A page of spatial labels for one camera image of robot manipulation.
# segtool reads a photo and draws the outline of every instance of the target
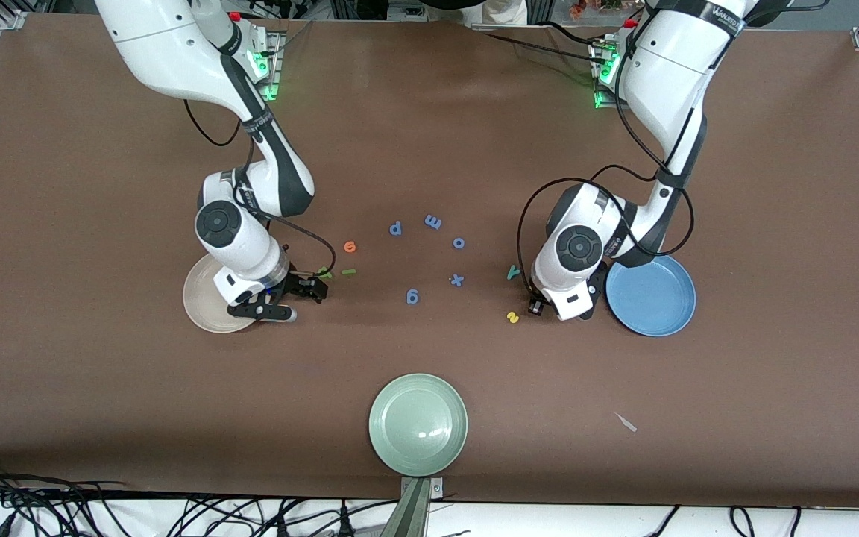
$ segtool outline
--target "blue plate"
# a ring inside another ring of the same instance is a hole
[[[634,268],[614,264],[605,294],[614,316],[642,336],[671,336],[695,314],[695,284],[667,255]]]

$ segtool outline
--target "white floor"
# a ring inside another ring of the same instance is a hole
[[[222,509],[231,510],[241,502],[228,502]],[[365,506],[371,500],[352,500],[347,505]],[[269,517],[277,512],[277,500],[264,500],[263,511]],[[132,537],[164,537],[174,521],[184,510],[184,500],[111,500],[109,502],[122,526]],[[303,503],[287,514],[287,519],[297,520],[327,509],[337,509],[337,500],[311,500]],[[108,518],[100,503],[92,504],[95,519],[100,530],[108,537],[123,536]],[[427,537],[448,537],[465,533],[470,537],[494,535],[499,537],[577,535],[580,537],[644,537],[657,530],[661,521],[670,510],[665,506],[535,506],[535,504],[493,504],[493,503],[434,503],[429,516]],[[392,506],[376,507],[351,517],[352,524],[358,529],[358,536],[376,535],[376,530],[367,528],[382,526],[391,514]],[[0,523],[7,517],[9,510],[0,507]],[[794,517],[791,509],[749,509],[751,521],[757,537],[787,537]],[[242,511],[244,516],[259,519],[258,509],[249,506]],[[202,515],[182,534],[200,536],[212,522],[221,515],[208,512]],[[47,515],[40,518],[46,530],[58,527]],[[333,516],[289,526],[292,537],[312,533]],[[746,524],[739,518],[743,531]],[[248,537],[251,530],[243,524],[222,524],[211,535],[215,537]],[[275,530],[266,534],[276,535]],[[729,511],[723,507],[682,507],[668,527],[663,537],[700,537],[731,536],[737,537],[729,522]],[[797,528],[797,537],[859,537],[859,510],[805,509]],[[34,537],[33,528],[28,522],[16,522],[11,537]]]

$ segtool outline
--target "white plate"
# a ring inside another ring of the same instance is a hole
[[[227,303],[214,285],[221,263],[205,255],[195,263],[184,280],[184,312],[195,325],[212,333],[232,333],[252,325],[256,319],[243,319],[227,312]]]

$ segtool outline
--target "green plate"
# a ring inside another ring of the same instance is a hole
[[[369,431],[385,465],[409,477],[442,472],[466,443],[466,405],[446,380],[405,374],[373,401]]]

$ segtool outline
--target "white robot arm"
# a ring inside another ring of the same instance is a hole
[[[756,3],[661,0],[646,6],[637,27],[614,35],[617,51],[607,54],[613,65],[601,71],[599,82],[627,102],[664,156],[644,205],[586,183],[569,188],[556,203],[532,282],[559,319],[591,317],[601,290],[592,276],[600,266],[604,271],[603,257],[639,266],[661,248],[707,132],[705,89]],[[539,308],[534,305],[534,313]]]
[[[112,41],[141,83],[163,95],[231,110],[265,158],[211,174],[198,196],[198,240],[224,265],[214,281],[233,308],[283,285],[289,274],[286,252],[251,212],[301,214],[313,200],[314,184],[248,73],[235,57],[218,50],[227,43],[227,15],[216,13],[212,2],[190,4],[207,21],[212,40],[224,41],[221,45],[205,37],[187,0],[96,0]],[[316,283],[321,291],[314,299],[322,299],[325,286]]]

